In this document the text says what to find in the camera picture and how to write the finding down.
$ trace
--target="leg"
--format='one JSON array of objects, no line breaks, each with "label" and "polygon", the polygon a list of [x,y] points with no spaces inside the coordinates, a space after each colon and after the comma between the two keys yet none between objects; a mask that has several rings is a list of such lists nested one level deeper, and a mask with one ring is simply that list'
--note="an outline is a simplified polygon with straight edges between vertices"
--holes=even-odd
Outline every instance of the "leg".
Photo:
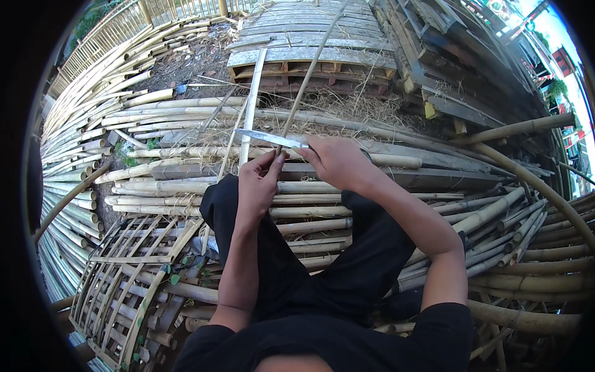
[{"label": "leg", "polygon": [[[221,264],[225,266],[237,214],[236,176],[227,175],[207,188],[201,214],[215,232]],[[287,301],[290,294],[309,277],[268,214],[258,227],[258,300],[255,320],[265,319]]]},{"label": "leg", "polygon": [[342,201],[352,210],[353,244],[315,276],[315,296],[330,312],[361,323],[393,286],[415,244],[376,203],[353,192]]}]

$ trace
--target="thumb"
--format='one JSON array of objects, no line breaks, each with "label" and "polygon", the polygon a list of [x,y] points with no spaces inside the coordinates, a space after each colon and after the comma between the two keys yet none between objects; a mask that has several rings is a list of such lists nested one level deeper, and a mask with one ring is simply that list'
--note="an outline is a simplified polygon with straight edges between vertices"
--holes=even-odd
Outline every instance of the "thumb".
[{"label": "thumb", "polygon": [[297,148],[295,146],[292,147],[292,149],[302,158],[306,159],[310,164],[312,164],[314,170],[318,171],[319,169],[324,169],[320,157],[316,152],[314,152],[314,150],[308,148]]},{"label": "thumb", "polygon": [[279,177],[279,173],[281,173],[281,168],[283,168],[283,164],[285,163],[285,156],[287,152],[281,151],[279,156],[277,156],[272,162],[271,165],[268,167],[268,173],[264,176],[265,179],[274,179],[275,184],[277,183],[277,178]]}]

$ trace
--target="bamboo lattice panel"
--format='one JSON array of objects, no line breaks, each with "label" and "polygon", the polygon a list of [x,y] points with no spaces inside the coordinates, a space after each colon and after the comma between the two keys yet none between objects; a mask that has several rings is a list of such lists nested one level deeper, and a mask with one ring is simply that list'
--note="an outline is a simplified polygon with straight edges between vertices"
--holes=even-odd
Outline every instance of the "bamboo lattice panel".
[{"label": "bamboo lattice panel", "polygon": [[[177,224],[183,229],[176,229]],[[161,364],[156,360],[161,349],[175,348],[172,325],[179,307],[161,321],[178,296],[164,286],[201,225],[202,220],[167,220],[163,215],[134,218],[111,229],[89,258],[70,320],[111,369],[139,361],[143,367]]]}]

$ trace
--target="knife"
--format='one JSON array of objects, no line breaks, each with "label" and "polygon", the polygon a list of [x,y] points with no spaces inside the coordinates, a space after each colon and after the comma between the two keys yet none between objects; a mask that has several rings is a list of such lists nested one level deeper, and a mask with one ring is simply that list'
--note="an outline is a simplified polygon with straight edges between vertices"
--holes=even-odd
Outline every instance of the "knife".
[{"label": "knife", "polygon": [[297,148],[305,148],[305,149],[309,149],[310,147],[308,145],[306,145],[305,143],[302,143],[300,141],[296,141],[293,139],[288,139],[288,138],[283,138],[281,136],[275,136],[272,135],[270,133],[265,133],[265,132],[259,132],[257,130],[249,130],[249,129],[234,129],[234,132],[236,132],[239,135],[243,135],[243,136],[248,136],[248,137],[252,137],[252,138],[257,138],[263,141],[267,141],[267,142],[271,142],[274,143],[275,145],[281,145],[283,147],[297,147]]}]

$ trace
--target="black pants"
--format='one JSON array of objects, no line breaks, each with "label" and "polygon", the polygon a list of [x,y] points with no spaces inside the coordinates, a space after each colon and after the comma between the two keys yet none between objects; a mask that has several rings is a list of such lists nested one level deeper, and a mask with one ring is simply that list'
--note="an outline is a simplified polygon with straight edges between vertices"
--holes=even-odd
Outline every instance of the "black pants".
[{"label": "black pants", "polygon": [[[207,188],[201,214],[215,232],[225,266],[237,213],[238,179],[227,175]],[[258,228],[258,300],[254,321],[295,314],[324,314],[361,325],[389,291],[415,245],[378,204],[350,191],[353,243],[324,271],[310,276],[267,214]]]}]

